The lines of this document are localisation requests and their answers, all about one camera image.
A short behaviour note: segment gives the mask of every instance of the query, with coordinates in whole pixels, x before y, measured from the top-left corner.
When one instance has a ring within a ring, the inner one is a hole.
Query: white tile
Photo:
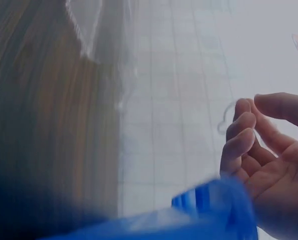
[[[152,103],[150,100],[129,100],[126,105],[124,121],[128,124],[149,124],[152,122]]]
[[[172,198],[185,189],[182,185],[156,185],[155,209],[163,209],[171,206]]]
[[[198,23],[215,24],[214,15],[211,10],[200,9],[196,7],[193,9],[195,21]]]
[[[246,79],[230,79],[230,86],[232,90],[232,95],[234,99],[240,98],[253,98],[255,92],[252,88],[251,83]]]
[[[180,124],[154,124],[153,135],[156,154],[180,154],[183,152]]]
[[[174,53],[152,53],[152,74],[175,74],[176,63]]]
[[[125,183],[123,187],[123,214],[125,217],[154,209],[154,186]]]
[[[123,154],[120,153],[119,154],[119,164],[118,164],[118,182],[123,183],[123,169],[124,169],[124,162],[123,162],[124,158],[123,158]]]
[[[207,99],[202,74],[179,74],[178,82],[182,100]]]
[[[212,100],[210,101],[210,115],[211,125],[217,126],[224,118],[225,110],[230,106],[232,101],[230,100]]]
[[[203,72],[206,76],[206,81],[209,79],[227,79],[228,73],[223,57],[213,55],[202,57]]]
[[[164,20],[172,18],[171,7],[168,5],[152,6],[151,11],[152,19],[154,20]]]
[[[174,73],[152,74],[153,99],[179,99],[179,88]]]
[[[208,106],[201,100],[182,100],[182,116],[184,124],[208,125],[210,122]]]
[[[210,127],[201,124],[184,125],[184,146],[187,154],[211,154],[214,151]]]
[[[139,74],[150,74],[151,72],[151,53],[150,52],[139,52],[136,62],[137,72]]]
[[[185,10],[185,11],[192,10],[191,1],[189,0],[171,0],[171,5],[172,5],[172,8],[176,10]]]
[[[227,76],[227,66],[225,58],[220,55],[215,55],[213,58],[213,65],[216,68],[216,73],[219,76]]]
[[[152,6],[170,6],[170,0],[149,0]]]
[[[219,38],[212,35],[199,35],[201,52],[203,54],[223,54]]]
[[[171,36],[152,36],[153,52],[175,52],[174,39]]]
[[[151,154],[153,152],[152,126],[150,124],[125,124],[122,141],[125,153]]]
[[[218,35],[218,31],[214,21],[196,22],[196,31],[198,35]]]
[[[151,8],[151,0],[141,0],[139,1],[139,8],[143,10],[148,10]]]
[[[218,132],[217,126],[212,126],[213,142],[215,152],[221,152],[226,142],[225,135],[221,135]]]
[[[178,100],[153,101],[153,121],[155,124],[181,123],[180,101]]]
[[[151,23],[151,34],[155,37],[173,37],[172,21],[170,19],[153,19]]]
[[[186,35],[177,36],[175,38],[176,51],[180,54],[198,53],[199,45],[195,36],[188,37]]]
[[[155,155],[155,184],[185,183],[185,162],[181,154]]]
[[[175,20],[174,33],[176,36],[185,35],[187,38],[192,38],[196,36],[194,21],[182,19]]]
[[[118,218],[123,217],[123,184],[118,185]]]
[[[211,0],[192,0],[193,9],[212,10]]]
[[[123,156],[123,181],[132,184],[153,184],[153,155],[125,154]]]
[[[216,152],[214,155],[215,169],[218,175],[220,174],[221,157],[222,152]]]
[[[150,19],[140,18],[135,25],[136,34],[140,37],[149,37],[151,34],[151,21]]]
[[[208,79],[206,81],[209,100],[232,100],[231,86],[228,79]]]
[[[126,80],[125,88],[130,92],[131,99],[151,99],[151,77],[149,74],[140,74],[134,82]]]
[[[210,154],[187,154],[187,183],[205,183],[217,175],[214,157]]]
[[[177,55],[177,70],[180,74],[202,74],[202,60],[199,54],[184,53]]]
[[[139,52],[149,52],[151,51],[150,38],[147,36],[140,36],[138,38],[138,50]]]
[[[179,20],[193,20],[194,16],[192,13],[191,9],[178,9],[178,8],[173,8],[173,19],[174,21],[179,21]]]
[[[229,10],[227,0],[212,0],[212,8],[215,12],[227,12]]]

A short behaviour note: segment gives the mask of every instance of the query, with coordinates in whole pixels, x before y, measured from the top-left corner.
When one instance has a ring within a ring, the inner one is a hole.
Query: blue plastic object
[[[122,218],[48,240],[257,240],[252,203],[232,178],[172,199],[172,207]]]

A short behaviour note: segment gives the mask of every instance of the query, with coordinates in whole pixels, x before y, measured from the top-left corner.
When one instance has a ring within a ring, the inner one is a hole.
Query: wooden surface
[[[116,215],[114,65],[80,56],[64,0],[0,0],[0,239]]]

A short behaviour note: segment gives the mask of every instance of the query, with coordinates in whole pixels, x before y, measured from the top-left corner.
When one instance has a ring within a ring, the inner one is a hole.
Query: hand
[[[298,141],[264,116],[298,126],[298,96],[286,93],[240,99],[227,130],[221,174],[236,176],[249,192],[258,225],[278,239],[298,239]],[[255,129],[276,154],[260,146]]]

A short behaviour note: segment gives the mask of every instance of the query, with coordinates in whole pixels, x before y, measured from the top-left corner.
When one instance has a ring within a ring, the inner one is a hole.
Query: finger
[[[256,125],[256,117],[251,112],[244,112],[239,116],[227,129],[227,141],[234,138],[244,129],[254,129]]]
[[[221,158],[221,171],[233,174],[241,168],[241,156],[247,153],[255,140],[255,134],[251,128],[247,128],[236,137],[227,141],[223,147]]]
[[[227,177],[227,173],[224,171],[220,171],[220,176]],[[236,177],[238,180],[240,180],[242,183],[245,183],[250,177],[246,173],[246,171],[243,168],[238,169],[234,174],[231,176]]]
[[[256,95],[254,102],[264,115],[275,119],[285,119],[298,126],[298,95],[284,92]]]
[[[252,99],[248,99],[248,101],[251,106],[251,112],[255,115],[257,120],[255,129],[264,143],[273,152],[280,156],[290,145],[297,142],[294,138],[282,134],[272,122],[257,109]]]
[[[238,119],[239,116],[241,116],[246,111],[250,112],[251,111],[251,106],[250,106],[249,102],[246,99],[241,98],[235,104],[235,112],[234,112],[233,121]]]
[[[248,176],[253,176],[258,170],[260,170],[261,165],[257,160],[251,157],[249,154],[242,156],[242,169],[248,174]]]
[[[248,154],[254,158],[260,166],[265,166],[266,164],[276,160],[276,157],[269,150],[262,147],[257,139]]]

